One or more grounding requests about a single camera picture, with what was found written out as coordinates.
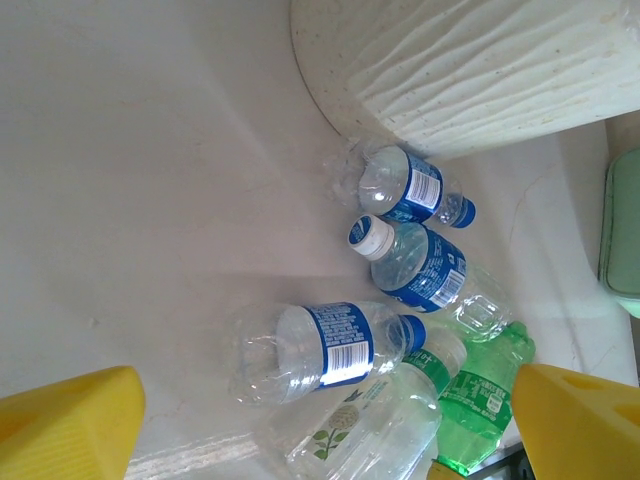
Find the bottle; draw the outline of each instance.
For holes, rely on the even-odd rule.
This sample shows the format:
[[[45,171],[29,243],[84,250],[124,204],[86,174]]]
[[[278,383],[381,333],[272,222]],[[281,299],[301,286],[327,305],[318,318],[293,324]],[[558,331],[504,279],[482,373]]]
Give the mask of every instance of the bottle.
[[[438,396],[465,359],[456,335],[429,329],[428,341],[391,374],[343,390],[328,411],[295,405],[286,421],[270,422],[265,438],[281,439],[275,450],[296,478],[406,479],[435,438],[442,417]]]
[[[330,188],[347,207],[397,222],[464,228],[475,218],[471,200],[446,169],[396,145],[360,141],[327,165]]]
[[[467,343],[468,360],[442,394],[438,458],[428,480],[459,480],[498,447],[511,420],[511,390],[518,369],[535,355],[520,322],[486,343]]]
[[[444,312],[440,317],[467,339],[489,340],[511,321],[510,302],[493,277],[424,225],[403,223],[394,229],[363,215],[348,241],[371,261],[380,290],[417,311]]]
[[[277,405],[390,372],[422,345],[422,322],[374,302],[254,305],[232,320],[230,393]]]

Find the white floor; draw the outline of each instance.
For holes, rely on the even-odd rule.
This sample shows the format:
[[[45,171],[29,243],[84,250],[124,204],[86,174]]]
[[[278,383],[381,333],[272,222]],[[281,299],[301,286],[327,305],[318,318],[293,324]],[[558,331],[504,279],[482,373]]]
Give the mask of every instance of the white floor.
[[[0,397],[134,365],[129,480],[268,478],[264,412],[226,395],[228,314],[379,296],[324,196],[339,139],[287,6],[0,4]],[[627,316],[594,276],[607,158],[597,124],[454,161],[479,215],[447,235],[509,286],[540,361],[634,383]]]

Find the barcode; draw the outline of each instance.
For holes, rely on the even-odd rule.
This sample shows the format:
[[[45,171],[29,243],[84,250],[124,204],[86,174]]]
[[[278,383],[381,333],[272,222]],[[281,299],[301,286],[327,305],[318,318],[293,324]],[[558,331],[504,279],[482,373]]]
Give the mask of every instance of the barcode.
[[[440,180],[413,170],[407,200],[428,209],[436,208],[440,198]]]
[[[498,413],[502,408],[502,399],[493,394],[489,395],[489,399],[487,400],[487,408],[493,413]]]
[[[327,373],[323,383],[351,380],[366,375],[369,370],[369,342],[352,343],[327,349]]]
[[[464,275],[455,270],[449,270],[449,275],[447,275],[447,279],[442,284],[442,287],[440,287],[430,300],[440,308],[446,307],[451,300],[458,295],[463,283]]]

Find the empty plastic bottle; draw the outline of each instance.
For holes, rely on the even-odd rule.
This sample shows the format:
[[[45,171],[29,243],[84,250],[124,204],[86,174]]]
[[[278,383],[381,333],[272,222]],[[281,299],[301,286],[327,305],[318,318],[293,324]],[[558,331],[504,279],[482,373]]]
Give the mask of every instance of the empty plastic bottle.
[[[510,302],[493,277],[424,225],[394,229],[363,215],[349,232],[349,245],[371,261],[380,290],[420,312],[442,310],[468,339],[489,340],[511,321]]]
[[[467,343],[468,360],[440,398],[443,420],[438,458],[428,480],[460,480],[498,447],[511,421],[511,391],[518,369],[535,355],[520,322],[486,343]]]
[[[229,390],[249,404],[288,403],[316,389],[383,375],[426,335],[418,318],[374,302],[256,305],[232,321]]]
[[[328,167],[335,196],[358,212],[456,228],[468,226],[476,214],[451,172],[396,145],[360,141]]]
[[[429,329],[428,341],[390,375],[343,389],[328,411],[296,405],[296,414],[271,421],[264,438],[282,439],[277,450],[296,478],[406,479],[435,438],[438,396],[465,359],[450,330]],[[293,446],[285,446],[288,438]]]

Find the green container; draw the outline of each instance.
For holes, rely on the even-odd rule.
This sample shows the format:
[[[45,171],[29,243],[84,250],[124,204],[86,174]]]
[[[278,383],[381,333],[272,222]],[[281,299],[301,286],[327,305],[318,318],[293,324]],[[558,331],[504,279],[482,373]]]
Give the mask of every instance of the green container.
[[[518,369],[531,362],[536,351],[520,322],[491,341],[466,346],[466,363],[440,397],[440,465],[432,468],[429,479],[466,477],[495,451],[511,421],[511,390]]]
[[[605,187],[600,267],[605,288],[633,316],[640,316],[640,149],[618,157]]]

